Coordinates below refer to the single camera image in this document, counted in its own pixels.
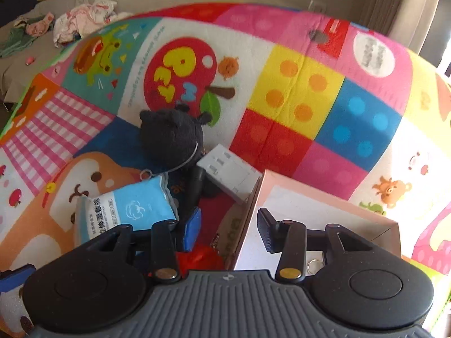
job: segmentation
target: small pink object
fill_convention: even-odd
[[[36,59],[34,57],[28,57],[25,61],[27,66],[30,66]]]

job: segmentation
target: cartoon bear print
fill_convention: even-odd
[[[372,189],[377,189],[376,195],[381,195],[381,201],[387,205],[388,208],[395,208],[396,202],[406,193],[412,189],[412,184],[405,184],[403,181],[389,180],[383,176],[380,177],[380,184],[374,184]]]
[[[72,250],[78,198],[96,197],[136,183],[139,173],[120,167],[99,152],[71,160],[31,201],[0,244],[0,270],[14,270],[27,263],[40,268]],[[19,291],[0,296],[0,330],[12,337],[22,337],[32,326]]]

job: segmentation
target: gold screw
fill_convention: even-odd
[[[279,275],[283,277],[284,279],[298,279],[302,276],[302,273],[300,270],[297,270],[296,268],[283,268]]]
[[[177,271],[172,268],[161,268],[155,272],[159,279],[174,279],[177,277]]]

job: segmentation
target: colorful play mat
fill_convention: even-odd
[[[39,268],[73,248],[81,194],[155,168],[138,141],[139,112],[178,103],[193,116],[212,114],[207,148],[221,143],[260,171],[397,221],[403,255],[436,286],[432,327],[450,291],[448,83],[378,33],[270,6],[194,4],[133,16],[38,74],[0,140],[0,270]],[[171,177],[175,198],[185,186]],[[200,206],[199,243],[217,239],[226,214],[239,224],[225,194]],[[21,309],[20,293],[0,295],[11,335],[23,334]]]

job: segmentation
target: red square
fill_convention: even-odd
[[[230,150],[263,172],[291,177],[312,141],[273,120],[246,109]]]
[[[234,3],[195,3],[190,5],[171,7],[169,9],[162,9],[153,12],[146,12],[134,17],[175,17],[213,23],[224,12],[235,5],[236,4]]]

